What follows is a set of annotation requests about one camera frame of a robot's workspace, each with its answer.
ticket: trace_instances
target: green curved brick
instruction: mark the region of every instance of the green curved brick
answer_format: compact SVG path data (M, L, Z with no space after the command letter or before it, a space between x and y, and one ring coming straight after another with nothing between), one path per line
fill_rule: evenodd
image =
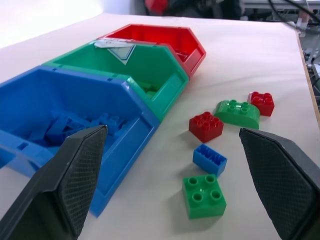
M217 104L214 116L223 123L245 128L259 129L259 109L248 102L224 100Z
M190 219L222 216L227 207L216 175L185 177L182 192Z
M136 44L123 64L106 48L87 43L44 65L124 79L160 121L189 82L171 51L162 45Z

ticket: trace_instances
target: blue lego brick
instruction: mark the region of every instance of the blue lego brick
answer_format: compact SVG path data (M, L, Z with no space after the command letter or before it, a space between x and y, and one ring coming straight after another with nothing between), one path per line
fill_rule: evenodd
M193 162L208 174L219 177L226 168L227 158L207 145L201 144L193 151Z
M41 146L47 146L47 142L45 140L46 132L50 127L51 121L48 121L46 124L43 123L36 129L34 129L30 136L28 137L28 141L33 142L35 144L39 144Z
M66 140L67 137L83 129L86 129L86 127L82 126L76 129L70 129L68 131L49 133L46 136L48 137L51 143L55 145L62 145L62 143Z
M46 66L1 83L0 103L10 103L0 104L0 116L5 116L0 121L0 167L8 166L28 177L58 150L59 145L44 147L28 139L33 131L54 120L52 111L73 113L91 124L104 113L124 120L106 139L90 206L95 216L102 213L160 124L124 79ZM59 131L62 125L57 124Z
M70 129L80 129L80 128L89 128L91 123L73 112L68 111L51 111L51 114L54 118L67 118L66 127L69 127Z
M108 134L114 135L117 131L120 130L121 126L125 123L125 120L119 116L110 115L108 113L102 114L97 121L100 124L107 125Z

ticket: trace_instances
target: red object in background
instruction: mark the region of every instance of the red object in background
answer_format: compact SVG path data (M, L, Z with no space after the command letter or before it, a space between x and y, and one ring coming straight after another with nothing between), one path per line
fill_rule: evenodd
M189 77L195 74L206 51L188 27L129 24L101 38L127 39L131 43L167 46Z
M220 136L223 128L224 123L208 111L189 120L189 131L203 143Z
M162 15L169 3L168 0L144 0L144 5L150 12Z
M248 103L255 105L262 116L270 117L275 108L275 103L270 93L250 92Z

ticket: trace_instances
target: red 2x2 brick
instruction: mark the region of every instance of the red 2x2 brick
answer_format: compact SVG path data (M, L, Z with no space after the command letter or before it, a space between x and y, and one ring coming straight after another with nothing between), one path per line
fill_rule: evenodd
M261 116L270 117L275 108L275 103L270 93L250 92L248 102L259 109Z
M189 131L203 143L220 136L223 128L223 122L208 111L189 120Z

